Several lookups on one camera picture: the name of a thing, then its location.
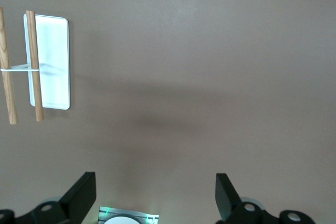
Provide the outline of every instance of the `wooden rod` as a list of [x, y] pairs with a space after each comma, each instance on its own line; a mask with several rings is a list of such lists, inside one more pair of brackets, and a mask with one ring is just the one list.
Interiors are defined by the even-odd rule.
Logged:
[[[7, 36], [5, 28], [4, 10], [0, 6], [0, 62], [2, 69], [10, 69], [11, 63], [8, 56]], [[17, 111], [15, 105], [15, 96], [13, 89], [13, 80], [11, 72], [2, 71], [4, 81], [5, 96], [7, 102], [8, 116], [10, 124], [17, 124]]]
[[[26, 14], [27, 14], [27, 21], [28, 21], [30, 59], [32, 62], [31, 68], [39, 69], [35, 13], [27, 10]], [[43, 107], [42, 107], [40, 72], [33, 71], [32, 75], [33, 75], [33, 86], [34, 86], [36, 121], [40, 122], [44, 120]]]

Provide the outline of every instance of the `green light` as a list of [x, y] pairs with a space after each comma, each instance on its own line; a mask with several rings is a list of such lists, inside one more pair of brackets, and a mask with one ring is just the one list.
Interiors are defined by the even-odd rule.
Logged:
[[110, 208], [108, 207], [106, 210], [105, 216], [109, 213], [109, 211], [110, 211]]

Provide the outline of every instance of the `wooden dowel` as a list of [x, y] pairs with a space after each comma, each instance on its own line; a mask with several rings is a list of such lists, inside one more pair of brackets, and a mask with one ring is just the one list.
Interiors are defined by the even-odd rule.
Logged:
[[[8, 56], [7, 37], [4, 19], [4, 10], [0, 6], [0, 62], [2, 69], [10, 69], [11, 63]], [[11, 72], [2, 71], [2, 79], [4, 81], [8, 116], [10, 124], [17, 124], [17, 112], [15, 105], [15, 96], [13, 89], [13, 80]]]
[[[26, 14], [27, 14], [27, 21], [28, 21], [30, 59], [32, 62], [31, 68], [39, 69], [35, 13], [28, 10], [26, 11]], [[32, 75], [33, 75], [33, 86], [34, 86], [36, 121], [40, 122], [44, 120], [43, 107], [42, 107], [40, 72], [33, 71]]]

